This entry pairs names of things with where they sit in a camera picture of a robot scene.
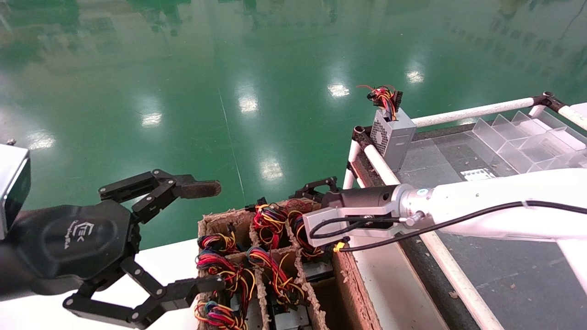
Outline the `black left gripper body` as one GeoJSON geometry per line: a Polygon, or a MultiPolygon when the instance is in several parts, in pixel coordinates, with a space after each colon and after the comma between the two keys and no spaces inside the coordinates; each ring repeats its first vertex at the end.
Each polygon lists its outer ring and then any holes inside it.
{"type": "Polygon", "coordinates": [[[9,279],[115,281],[136,253],[136,224],[111,200],[21,211],[9,230],[9,279]]]}

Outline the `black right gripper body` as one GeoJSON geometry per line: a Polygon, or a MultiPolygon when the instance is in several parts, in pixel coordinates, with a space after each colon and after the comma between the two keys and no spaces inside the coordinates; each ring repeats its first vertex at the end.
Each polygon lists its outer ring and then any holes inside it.
{"type": "Polygon", "coordinates": [[[399,202],[396,197],[399,191],[400,185],[388,185],[327,192],[321,206],[335,209],[339,217],[398,216],[399,202]]]}

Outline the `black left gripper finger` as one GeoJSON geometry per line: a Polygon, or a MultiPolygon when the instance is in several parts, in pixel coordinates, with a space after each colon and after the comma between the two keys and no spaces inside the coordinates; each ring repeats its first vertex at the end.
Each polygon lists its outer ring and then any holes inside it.
{"type": "Polygon", "coordinates": [[[145,224],[178,198],[198,199],[218,196],[222,186],[218,180],[198,181],[193,175],[171,175],[154,169],[99,188],[101,201],[122,204],[141,199],[132,205],[132,223],[145,224]]]}
{"type": "Polygon", "coordinates": [[[197,295],[224,290],[226,282],[218,275],[177,280],[163,286],[134,257],[128,257],[107,268],[102,274],[85,280],[79,290],[63,301],[63,307],[73,315],[92,321],[147,329],[165,313],[191,307],[197,295]],[[126,274],[145,292],[148,298],[130,308],[92,299],[96,291],[108,288],[126,274]]]}

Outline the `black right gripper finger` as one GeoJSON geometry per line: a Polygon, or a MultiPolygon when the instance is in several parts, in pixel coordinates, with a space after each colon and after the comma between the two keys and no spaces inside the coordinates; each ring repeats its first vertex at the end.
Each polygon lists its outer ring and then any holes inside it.
{"type": "Polygon", "coordinates": [[[327,177],[321,180],[312,181],[302,188],[296,190],[295,199],[305,198],[306,200],[314,201],[315,203],[321,203],[325,195],[329,192],[337,192],[337,177],[327,177]]]}

